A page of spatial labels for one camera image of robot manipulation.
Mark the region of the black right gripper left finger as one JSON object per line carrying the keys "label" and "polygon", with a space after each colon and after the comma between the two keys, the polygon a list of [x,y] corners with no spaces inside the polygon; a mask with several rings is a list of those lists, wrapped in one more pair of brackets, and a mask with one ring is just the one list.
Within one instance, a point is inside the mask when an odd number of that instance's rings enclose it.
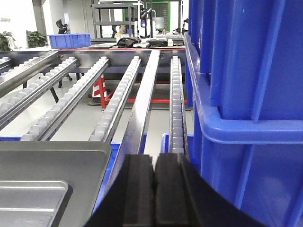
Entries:
{"label": "black right gripper left finger", "polygon": [[147,155],[126,155],[87,227],[152,227],[153,167]]}

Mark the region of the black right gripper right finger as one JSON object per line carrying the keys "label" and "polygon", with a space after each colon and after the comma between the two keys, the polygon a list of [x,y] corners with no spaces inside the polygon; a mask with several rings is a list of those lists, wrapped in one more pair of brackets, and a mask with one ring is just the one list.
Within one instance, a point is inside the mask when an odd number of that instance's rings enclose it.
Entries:
{"label": "black right gripper right finger", "polygon": [[183,154],[161,154],[155,181],[158,227],[263,226],[217,193]]}

